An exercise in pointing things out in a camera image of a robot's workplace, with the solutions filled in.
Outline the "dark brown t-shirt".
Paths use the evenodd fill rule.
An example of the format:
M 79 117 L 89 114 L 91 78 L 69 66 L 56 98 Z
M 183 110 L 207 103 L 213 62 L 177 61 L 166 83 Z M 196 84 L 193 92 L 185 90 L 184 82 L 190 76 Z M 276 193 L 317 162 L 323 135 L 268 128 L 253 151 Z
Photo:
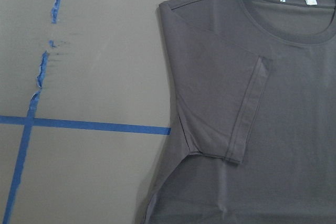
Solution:
M 144 223 L 335 223 L 335 0 L 159 5 L 176 120 Z

